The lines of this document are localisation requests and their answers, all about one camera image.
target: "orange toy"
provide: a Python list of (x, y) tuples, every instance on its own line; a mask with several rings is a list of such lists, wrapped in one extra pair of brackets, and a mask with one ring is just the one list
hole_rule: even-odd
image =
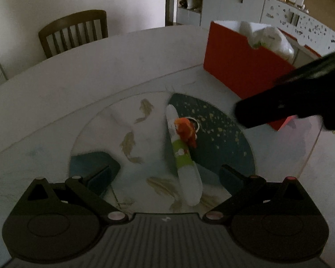
[(174, 121), (177, 127), (176, 132), (179, 134), (181, 140), (189, 146), (196, 148), (196, 132), (194, 125), (187, 118), (178, 118)]

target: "white plastic bag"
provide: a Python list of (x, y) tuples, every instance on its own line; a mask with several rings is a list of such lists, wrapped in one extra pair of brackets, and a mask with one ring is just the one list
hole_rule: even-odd
[(263, 46), (285, 60), (291, 61), (294, 57), (294, 49), (276, 27), (265, 27), (254, 31), (248, 41), (253, 48)]

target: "white tabletop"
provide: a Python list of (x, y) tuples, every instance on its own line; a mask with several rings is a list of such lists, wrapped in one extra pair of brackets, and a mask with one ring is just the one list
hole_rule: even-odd
[[(207, 31), (193, 26), (114, 36), (54, 56), (0, 87), (0, 265), (9, 258), (1, 227), (17, 200), (37, 176), (67, 178), (77, 138), (105, 108), (136, 95), (178, 92), (232, 116), (239, 98), (203, 70), (206, 42)], [(269, 125), (243, 129), (257, 173), (276, 182), (304, 175), (319, 132), (316, 117), (293, 120), (279, 132)], [(326, 218), (333, 209), (327, 212)]]

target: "red box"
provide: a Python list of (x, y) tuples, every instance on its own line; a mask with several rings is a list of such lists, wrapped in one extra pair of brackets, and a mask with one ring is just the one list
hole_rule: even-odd
[[(264, 47), (251, 48), (247, 37), (211, 22), (204, 69), (245, 99), (272, 88), (277, 78), (295, 67)], [(269, 125), (279, 130), (292, 118)]]

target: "wooden chair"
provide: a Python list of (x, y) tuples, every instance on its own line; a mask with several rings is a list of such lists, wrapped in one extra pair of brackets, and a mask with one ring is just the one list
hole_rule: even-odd
[(57, 42), (57, 38), (55, 33), (59, 32), (62, 42), (63, 51), (67, 51), (69, 48), (66, 43), (65, 36), (63, 35), (63, 30), (67, 28), (68, 31), (68, 39), (70, 42), (70, 48), (75, 48), (75, 42), (73, 40), (73, 35), (71, 31), (71, 26), (75, 26), (76, 30), (76, 36), (78, 45), (83, 45), (81, 33), (79, 31), (78, 25), (80, 23), (83, 24), (84, 28), (84, 37), (86, 40), (86, 43), (90, 42), (89, 34), (88, 34), (88, 28), (86, 22), (90, 21), (92, 31), (93, 31), (93, 40), (97, 40), (97, 32), (94, 25), (94, 20), (100, 20), (100, 26), (101, 26), (101, 32), (102, 32), (102, 38), (108, 37), (108, 28), (107, 28), (107, 13), (104, 10), (88, 10), (88, 11), (82, 11), (78, 13), (74, 13), (71, 15), (68, 15), (66, 17), (57, 19), (56, 21), (53, 21), (52, 23), (48, 24), (46, 27), (44, 27), (39, 33), (38, 37), (40, 39), (42, 48), (44, 49), (45, 55), (47, 58), (52, 57), (52, 51), (50, 49), (47, 37), (52, 35), (53, 42), (54, 42), (54, 48), (56, 49), (57, 54), (61, 53), (61, 50), (59, 48), (59, 44)]

